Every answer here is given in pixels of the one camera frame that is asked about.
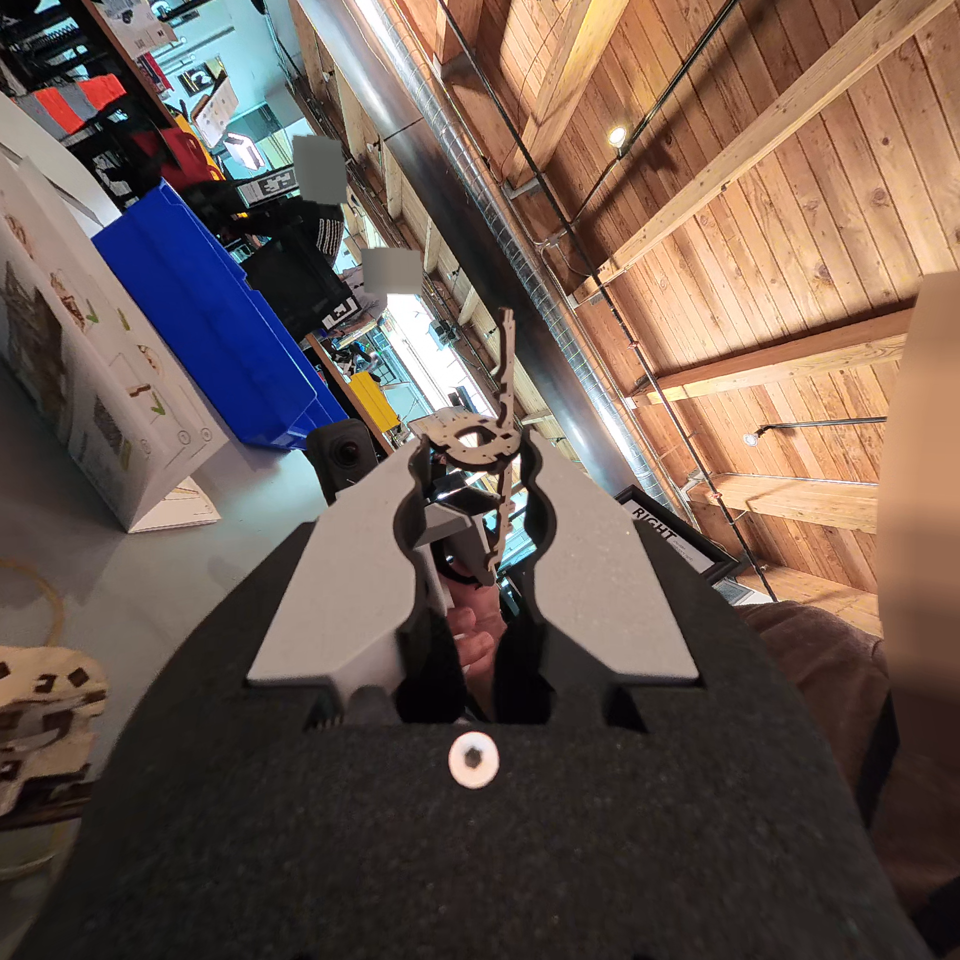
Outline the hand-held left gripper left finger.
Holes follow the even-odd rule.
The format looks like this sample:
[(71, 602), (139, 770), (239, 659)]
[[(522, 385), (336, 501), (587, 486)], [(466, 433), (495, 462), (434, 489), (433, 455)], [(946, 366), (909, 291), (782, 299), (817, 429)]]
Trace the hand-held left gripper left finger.
[(408, 441), (319, 515), (250, 687), (450, 689), (450, 630), (417, 551), (429, 468), (429, 441)]

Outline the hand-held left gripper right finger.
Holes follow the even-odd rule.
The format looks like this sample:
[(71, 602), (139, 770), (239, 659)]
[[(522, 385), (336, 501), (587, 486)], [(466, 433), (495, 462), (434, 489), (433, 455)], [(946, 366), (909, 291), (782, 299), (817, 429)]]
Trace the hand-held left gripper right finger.
[(527, 604), (548, 682), (696, 682), (700, 674), (638, 528), (539, 434), (520, 444)]

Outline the round wooden ring part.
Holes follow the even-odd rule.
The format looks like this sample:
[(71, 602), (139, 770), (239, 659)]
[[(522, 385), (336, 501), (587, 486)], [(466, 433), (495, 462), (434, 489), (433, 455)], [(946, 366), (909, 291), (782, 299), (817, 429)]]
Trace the round wooden ring part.
[(409, 429), (450, 465), (471, 473), (501, 473), (520, 451), (521, 434), (513, 426), (461, 406), (413, 419)]

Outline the long notched wooden strip part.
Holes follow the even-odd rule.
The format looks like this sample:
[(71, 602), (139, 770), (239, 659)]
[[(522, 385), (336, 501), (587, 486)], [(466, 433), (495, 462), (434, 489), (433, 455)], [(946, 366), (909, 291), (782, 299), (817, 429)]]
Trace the long notched wooden strip part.
[(474, 458), (474, 470), (493, 475), (497, 483), (493, 539), (486, 554), (486, 580), (493, 582), (498, 574), (510, 529), (512, 510), (513, 462), (520, 451), (521, 431), (515, 414), (516, 321), (510, 308), (502, 308), (495, 321), (499, 334), (499, 361), (494, 372), (496, 409), (475, 431), (480, 441)]

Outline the person's right forearm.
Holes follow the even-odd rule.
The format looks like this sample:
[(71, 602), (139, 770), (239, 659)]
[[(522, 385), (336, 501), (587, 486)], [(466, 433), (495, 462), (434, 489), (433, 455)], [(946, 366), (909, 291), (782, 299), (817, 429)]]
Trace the person's right forearm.
[(901, 745), (881, 640), (798, 602), (735, 611), (798, 690), (870, 829)]

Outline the assembled wooden model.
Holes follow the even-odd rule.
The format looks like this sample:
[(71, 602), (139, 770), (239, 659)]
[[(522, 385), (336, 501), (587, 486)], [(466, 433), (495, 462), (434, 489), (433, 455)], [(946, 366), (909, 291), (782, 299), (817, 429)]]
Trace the assembled wooden model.
[(90, 656), (60, 646), (1, 648), (1, 827), (54, 819), (85, 794), (109, 684)]

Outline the pale wooden parts sheet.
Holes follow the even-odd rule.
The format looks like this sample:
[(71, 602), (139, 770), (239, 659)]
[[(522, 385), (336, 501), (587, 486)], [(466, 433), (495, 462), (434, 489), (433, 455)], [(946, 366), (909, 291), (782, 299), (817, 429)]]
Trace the pale wooden parts sheet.
[(207, 149), (213, 149), (221, 141), (238, 104), (231, 79), (227, 73), (222, 73), (211, 90), (193, 107), (190, 123)]

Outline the person's right hand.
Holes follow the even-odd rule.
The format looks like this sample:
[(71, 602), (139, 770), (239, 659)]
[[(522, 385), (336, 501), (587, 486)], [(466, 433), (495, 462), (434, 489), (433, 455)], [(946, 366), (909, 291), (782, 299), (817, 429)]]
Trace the person's right hand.
[(490, 721), (494, 706), (495, 665), (506, 630), (496, 585), (446, 581), (452, 606), (446, 620), (457, 648), (466, 690)]

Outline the yellow plastic bin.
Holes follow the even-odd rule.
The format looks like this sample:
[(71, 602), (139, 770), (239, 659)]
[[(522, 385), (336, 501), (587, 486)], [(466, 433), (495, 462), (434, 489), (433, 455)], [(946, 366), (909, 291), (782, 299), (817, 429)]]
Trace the yellow plastic bin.
[(368, 371), (354, 373), (349, 379), (349, 385), (357, 402), (368, 414), (377, 431), (387, 434), (402, 426), (384, 390)]

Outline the black box with tag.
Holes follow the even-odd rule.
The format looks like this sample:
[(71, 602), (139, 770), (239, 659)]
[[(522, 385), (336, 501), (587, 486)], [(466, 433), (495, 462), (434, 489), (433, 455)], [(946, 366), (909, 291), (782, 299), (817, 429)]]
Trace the black box with tag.
[(241, 269), (248, 286), (263, 297), (295, 342), (310, 334), (327, 336), (362, 313), (349, 285), (294, 226), (260, 246)]

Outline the red and black bag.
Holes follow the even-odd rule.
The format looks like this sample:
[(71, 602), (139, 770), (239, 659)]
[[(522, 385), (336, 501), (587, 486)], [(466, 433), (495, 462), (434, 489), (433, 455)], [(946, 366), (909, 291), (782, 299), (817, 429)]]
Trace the red and black bag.
[(226, 182), (197, 137), (180, 128), (121, 131), (117, 141), (126, 159), (126, 181), (137, 199), (162, 182), (186, 201)]

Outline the orange cloth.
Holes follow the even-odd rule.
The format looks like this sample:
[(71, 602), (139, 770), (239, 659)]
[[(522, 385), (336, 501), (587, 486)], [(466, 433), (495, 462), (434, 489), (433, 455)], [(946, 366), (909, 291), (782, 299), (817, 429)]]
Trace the orange cloth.
[(77, 134), (90, 120), (118, 103), (127, 90), (114, 74), (44, 87), (35, 92), (41, 115), (54, 124), (57, 139)]

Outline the white paper sheet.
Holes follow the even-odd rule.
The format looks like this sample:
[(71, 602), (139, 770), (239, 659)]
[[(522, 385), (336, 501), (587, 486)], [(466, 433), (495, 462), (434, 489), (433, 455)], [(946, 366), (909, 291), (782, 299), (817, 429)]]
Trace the white paper sheet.
[(169, 24), (159, 19), (148, 1), (93, 1), (122, 49), (133, 60), (177, 42)]

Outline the black storage shelf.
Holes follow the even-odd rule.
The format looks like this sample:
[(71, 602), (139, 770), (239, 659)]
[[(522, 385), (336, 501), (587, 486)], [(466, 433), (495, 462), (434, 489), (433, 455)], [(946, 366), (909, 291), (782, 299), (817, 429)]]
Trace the black storage shelf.
[[(68, 152), (121, 209), (136, 199), (127, 182), (121, 132), (182, 129), (178, 113), (162, 101), (166, 84), (152, 54), (132, 59), (92, 2), (2, 2), (2, 98)], [(36, 93), (113, 74), (126, 96), (77, 133), (58, 139), (42, 116)]]

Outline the large silver spiral duct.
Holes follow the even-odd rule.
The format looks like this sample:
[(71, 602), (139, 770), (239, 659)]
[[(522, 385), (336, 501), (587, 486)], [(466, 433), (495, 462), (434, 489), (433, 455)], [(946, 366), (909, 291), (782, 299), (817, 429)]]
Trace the large silver spiral duct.
[(524, 234), (396, 2), (299, 2), (487, 311), (510, 308), (515, 356), (587, 472), (670, 513), (637, 429)]

